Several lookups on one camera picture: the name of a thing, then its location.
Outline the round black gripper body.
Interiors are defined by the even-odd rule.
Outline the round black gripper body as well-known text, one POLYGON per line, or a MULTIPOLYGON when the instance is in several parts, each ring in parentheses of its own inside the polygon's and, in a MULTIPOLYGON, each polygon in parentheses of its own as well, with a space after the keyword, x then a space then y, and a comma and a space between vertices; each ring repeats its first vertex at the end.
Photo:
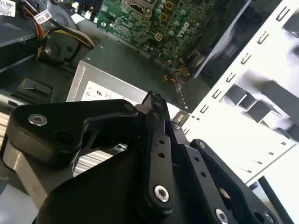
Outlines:
POLYGON ((207 224, 187 159, 172 153, 175 206, 168 216, 139 211, 141 154, 129 152, 93 167, 53 190, 39 209, 38 224, 207 224))

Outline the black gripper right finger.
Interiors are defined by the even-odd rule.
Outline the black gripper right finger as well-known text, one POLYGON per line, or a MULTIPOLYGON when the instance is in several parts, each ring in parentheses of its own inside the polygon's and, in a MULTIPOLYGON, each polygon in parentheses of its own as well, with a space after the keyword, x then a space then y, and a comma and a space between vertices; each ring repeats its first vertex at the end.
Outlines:
POLYGON ((277 224, 277 216, 200 139, 188 141, 170 120, 166 101, 156 94, 156 117, 163 121, 165 188, 172 224, 277 224))

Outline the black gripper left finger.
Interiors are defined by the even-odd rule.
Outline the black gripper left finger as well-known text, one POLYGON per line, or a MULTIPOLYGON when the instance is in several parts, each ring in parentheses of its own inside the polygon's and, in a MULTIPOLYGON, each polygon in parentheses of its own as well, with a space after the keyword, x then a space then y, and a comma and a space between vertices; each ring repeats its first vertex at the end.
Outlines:
POLYGON ((138 107, 124 99, 19 106, 9 118, 2 160, 40 209, 63 183, 113 157, 139 152, 144 175, 139 211, 169 215, 156 94, 149 92, 138 107))

